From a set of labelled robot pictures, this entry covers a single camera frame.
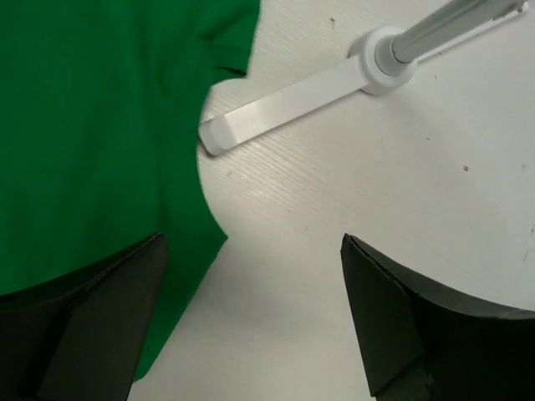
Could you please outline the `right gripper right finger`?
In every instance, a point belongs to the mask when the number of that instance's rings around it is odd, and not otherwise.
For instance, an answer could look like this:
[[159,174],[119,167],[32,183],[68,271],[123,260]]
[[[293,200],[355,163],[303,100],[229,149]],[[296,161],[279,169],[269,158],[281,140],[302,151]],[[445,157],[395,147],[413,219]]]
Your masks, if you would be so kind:
[[531,400],[534,314],[457,291],[345,235],[341,259],[378,400]]

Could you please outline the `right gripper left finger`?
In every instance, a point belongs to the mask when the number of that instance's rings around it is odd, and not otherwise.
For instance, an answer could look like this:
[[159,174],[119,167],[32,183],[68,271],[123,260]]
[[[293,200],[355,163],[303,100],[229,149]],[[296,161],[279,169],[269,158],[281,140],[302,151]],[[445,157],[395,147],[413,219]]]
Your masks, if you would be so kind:
[[168,262],[154,234],[1,297],[3,400],[126,400]]

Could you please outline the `green t shirt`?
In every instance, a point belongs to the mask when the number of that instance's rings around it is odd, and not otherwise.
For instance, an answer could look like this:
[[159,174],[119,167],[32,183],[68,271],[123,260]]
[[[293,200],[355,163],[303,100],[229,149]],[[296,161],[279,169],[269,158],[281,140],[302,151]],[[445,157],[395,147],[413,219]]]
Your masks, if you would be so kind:
[[198,125],[211,87],[247,74],[259,13],[257,1],[1,4],[1,291],[163,234],[137,378],[227,239],[201,189]]

